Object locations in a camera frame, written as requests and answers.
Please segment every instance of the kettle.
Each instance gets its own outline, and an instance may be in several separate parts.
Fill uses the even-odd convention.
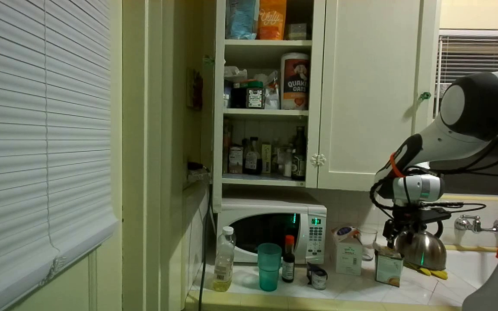
[[[444,270],[446,250],[439,241],[441,234],[441,222],[434,236],[425,231],[425,225],[418,231],[402,231],[394,239],[394,250],[404,257],[402,265],[408,269]]]

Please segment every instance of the teal cup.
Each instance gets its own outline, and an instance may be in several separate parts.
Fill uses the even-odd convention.
[[[281,250],[276,244],[257,246],[259,288],[264,293],[278,289]]]

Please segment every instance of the kitchen counter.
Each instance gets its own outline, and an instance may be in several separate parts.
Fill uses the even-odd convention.
[[[278,282],[275,293],[257,288],[255,267],[233,267],[233,282],[228,293],[202,291],[204,311],[245,311],[245,310],[290,310],[290,311],[330,311],[330,310],[423,310],[453,311],[461,301],[480,288],[494,270],[494,253],[447,251],[447,281],[425,277],[402,269],[401,288],[377,284],[373,281],[373,262],[363,262],[359,277],[337,276],[328,270],[325,291],[306,286],[306,270],[295,270],[292,284]],[[186,310],[197,311],[198,288],[188,291]]]

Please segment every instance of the wall cabinet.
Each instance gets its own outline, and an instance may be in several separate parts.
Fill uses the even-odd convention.
[[[309,25],[306,41],[226,39],[228,0],[216,0],[212,206],[228,187],[368,191],[375,172],[427,125],[437,34],[434,0],[287,0]],[[306,111],[224,106],[224,65],[268,73],[281,56],[309,56]],[[306,179],[231,175],[231,143],[288,143],[306,129]]]

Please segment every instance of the microwave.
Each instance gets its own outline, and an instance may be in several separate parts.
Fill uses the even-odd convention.
[[[283,250],[283,238],[294,236],[295,263],[323,265],[326,208],[307,198],[224,198],[216,224],[217,229],[233,227],[235,263],[255,263],[259,244]]]

